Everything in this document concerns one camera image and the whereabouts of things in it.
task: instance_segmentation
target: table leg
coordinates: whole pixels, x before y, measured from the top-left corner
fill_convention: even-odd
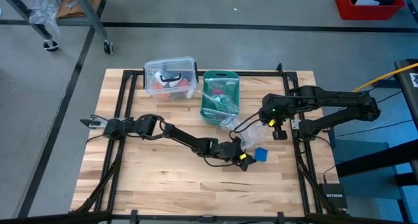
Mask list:
[[[22,0],[6,0],[8,4],[44,39],[44,49],[50,52],[58,49],[58,44],[52,40],[52,35],[45,29],[45,25],[31,24],[29,16],[31,10],[23,3]]]
[[[88,0],[77,0],[77,3],[83,8],[86,17],[93,26],[94,30],[96,30],[96,32],[103,37],[104,52],[107,54],[113,54],[113,44],[109,41],[106,29],[100,21],[96,11],[94,11],[93,7],[90,5],[90,2]]]

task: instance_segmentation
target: red object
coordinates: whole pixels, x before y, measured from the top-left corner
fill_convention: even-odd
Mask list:
[[[335,0],[344,20],[389,20],[403,6],[404,0],[393,0],[392,5],[353,5],[351,0]]]
[[[186,79],[182,79],[180,83],[177,85],[178,87],[189,86],[190,83]]]
[[[214,94],[222,94],[223,93],[223,91],[222,91],[222,89],[214,89]]]

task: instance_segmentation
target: metal bar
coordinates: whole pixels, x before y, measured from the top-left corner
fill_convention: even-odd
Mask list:
[[[23,3],[22,0],[6,0],[8,4],[29,24],[44,40],[52,40],[52,35],[45,29],[42,24],[31,24],[29,16],[31,10]]]
[[[371,219],[363,217],[351,217],[349,215],[325,215],[325,214],[308,214],[306,216],[308,223],[318,224],[359,224],[359,223],[376,223],[376,224],[403,224],[401,221],[386,221],[380,219]]]
[[[404,221],[404,223],[410,223],[410,217],[408,215],[408,210],[406,209],[404,201],[402,199],[398,199],[397,201],[402,220]]]
[[[90,208],[93,205],[93,203],[95,202],[95,199],[97,198],[97,196],[100,193],[103,192],[103,189],[105,188],[107,182],[113,176],[113,174],[115,173],[115,171],[117,171],[119,169],[120,160],[121,160],[121,156],[118,153],[117,156],[116,156],[116,158],[115,158],[115,161],[110,166],[110,168],[107,171],[107,173],[105,174],[104,178],[102,178],[100,180],[99,184],[93,190],[93,192],[91,193],[91,195],[87,198],[87,200],[83,203],[83,205],[81,205],[79,208],[77,208],[75,210],[75,212],[88,212],[90,210]]]
[[[136,83],[137,83],[137,74],[132,74],[131,87],[129,88],[129,95],[128,95],[128,100],[127,100],[126,110],[125,110],[125,118],[128,118],[131,115],[132,102],[133,102],[133,96],[135,94]],[[110,186],[109,201],[107,203],[107,210],[108,211],[113,211],[114,200],[115,200],[115,196],[116,196],[116,190],[117,190],[117,187],[118,187],[119,172],[120,172],[120,166],[121,166],[121,163],[122,163],[124,147],[125,147],[125,138],[120,140],[120,143],[119,143],[117,156],[120,156],[120,163],[119,163],[119,168],[115,171],[115,174],[114,174],[113,179],[112,179],[112,184]]]
[[[118,100],[116,101],[115,113],[113,115],[114,118],[120,117],[120,112],[121,112],[121,109],[122,109],[122,102],[123,102],[123,96],[125,94],[127,78],[131,75],[132,75],[132,71],[124,71],[123,74],[122,74],[122,81],[120,83]],[[104,161],[103,161],[101,180],[105,177],[107,171],[109,170],[109,165],[110,165],[110,160],[111,160],[111,157],[112,157],[114,143],[115,143],[114,140],[109,140],[109,142],[107,144],[106,155],[105,155]],[[99,196],[97,197],[97,201],[96,201],[95,207],[94,207],[95,211],[99,211],[101,209],[102,200],[103,200],[103,193],[104,193],[104,191],[101,191]]]
[[[322,201],[323,206],[327,209],[328,214],[338,214],[339,212],[335,209],[334,205],[328,201],[328,198],[324,195],[321,188],[318,186],[316,180],[309,173],[308,168],[303,162],[302,156],[299,155],[296,159],[298,169],[304,174],[306,180],[312,186],[313,194],[318,196],[318,199]]]
[[[94,30],[103,37],[104,40],[108,40],[108,34],[105,27],[100,21],[100,17],[96,14],[93,7],[88,0],[77,0],[77,3],[83,8],[84,14],[90,21],[90,24],[94,27]]]
[[[114,214],[113,220],[130,220],[129,214]],[[276,222],[277,217],[251,217],[251,216],[187,216],[187,215],[137,215],[137,220],[140,221],[199,221],[203,222],[205,219],[213,219],[213,222],[218,221],[254,221],[254,222]],[[296,223],[305,222],[305,217],[285,217],[286,222]]]
[[[415,181],[418,181],[418,160],[411,161],[410,165]]]
[[[418,140],[337,164],[339,177],[407,163],[418,159]]]
[[[290,95],[289,90],[289,79],[287,77],[287,73],[283,73],[283,86],[285,88],[285,94]],[[293,141],[293,147],[295,150],[295,161],[298,159],[298,155],[300,155],[300,148],[299,148],[299,141],[296,141],[294,130],[292,130],[292,141]],[[308,192],[306,190],[306,184],[305,184],[305,178],[303,173],[296,167],[296,170],[298,172],[298,180],[299,180],[299,187],[300,187],[300,196],[302,197],[302,205],[305,215],[310,212],[309,207],[309,198],[308,198]]]
[[[394,63],[395,69],[401,69],[402,67],[406,67],[408,65],[416,63],[417,60],[407,60],[407,61],[396,61]],[[414,70],[404,71],[397,74],[396,80],[398,80],[400,84],[400,88],[402,93],[404,94],[405,101],[408,105],[408,108],[411,112],[412,119],[414,119],[415,127],[418,129],[418,101],[417,101],[417,94],[418,88],[416,88],[411,79],[411,73],[414,73]]]
[[[290,78],[290,79],[293,82],[293,87],[294,88],[299,88],[299,82],[298,82],[298,78],[297,78],[297,73],[296,72],[292,72],[292,73],[294,73],[294,74],[292,74],[292,78]],[[304,113],[299,113],[299,119],[300,120],[305,120]],[[309,168],[310,174],[312,175],[312,178],[316,182],[317,181],[316,180],[316,172],[315,172],[314,158],[312,156],[311,145],[307,141],[304,141],[303,144],[304,144],[304,147],[305,147],[306,162],[308,163],[308,168]],[[316,193],[313,194],[313,199],[315,201],[315,209],[316,209],[316,212],[318,214],[322,214],[322,205],[321,205],[321,202],[319,200],[319,197],[318,197],[318,195]]]
[[[132,74],[143,75],[144,71],[131,71]],[[203,76],[206,71],[197,71],[197,75]],[[275,70],[271,71],[235,71],[238,76],[278,76],[278,72]]]
[[[94,221],[111,220],[112,214],[102,212],[72,212],[69,214],[48,215],[40,217],[25,217],[16,219],[0,220],[1,224],[77,224],[92,223]]]
[[[415,20],[415,22],[418,23],[418,12],[417,9],[415,8],[415,6],[413,5],[411,0],[405,0],[406,5],[408,6],[408,8],[411,11],[411,14],[413,16],[413,19]]]
[[[407,185],[418,185],[418,180],[415,179],[415,175],[413,172],[397,174],[394,176],[394,179],[398,187],[407,186]]]

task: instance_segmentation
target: green basket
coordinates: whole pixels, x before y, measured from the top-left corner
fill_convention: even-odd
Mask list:
[[[203,92],[206,94],[212,94],[208,93],[208,84],[206,83],[206,79],[209,78],[237,78],[240,79],[240,77],[232,71],[206,71],[203,75]],[[238,81],[238,85],[236,89],[234,90],[234,96],[233,101],[238,105],[238,112],[240,109],[240,82]],[[205,113],[203,112],[203,108],[208,108],[212,110],[216,110],[214,108],[214,104],[208,100],[206,97],[202,96],[202,104],[201,104],[201,116],[203,117],[203,120],[208,125],[219,125],[222,120],[215,120],[206,117]]]

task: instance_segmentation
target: plastic wrap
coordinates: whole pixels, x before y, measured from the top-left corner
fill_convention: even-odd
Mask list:
[[[247,127],[251,122],[247,122],[243,124],[240,129],[244,129]],[[238,125],[240,125],[240,121],[236,116],[231,116],[229,118],[225,118],[221,122],[222,130],[233,131]],[[262,142],[266,138],[266,133],[268,131],[268,127],[263,125],[260,121],[256,123],[252,123],[246,130],[238,133],[238,136],[241,138],[241,149],[246,150],[250,146]]]
[[[235,96],[237,85],[240,80],[237,78],[209,78],[204,80],[208,84],[210,92],[220,95],[224,94],[229,97]]]
[[[214,105],[216,110],[219,110],[220,112],[228,113],[237,115],[239,113],[238,105],[228,96],[225,94],[213,94],[209,95],[206,93],[203,93],[203,97],[206,97],[209,101],[211,101]]]
[[[50,25],[60,35],[56,21],[60,3],[60,0],[31,0],[29,22]]]
[[[236,117],[236,114],[228,114],[228,113],[220,112],[218,110],[212,110],[209,108],[202,108],[202,111],[205,117],[211,120],[226,120],[226,119]]]

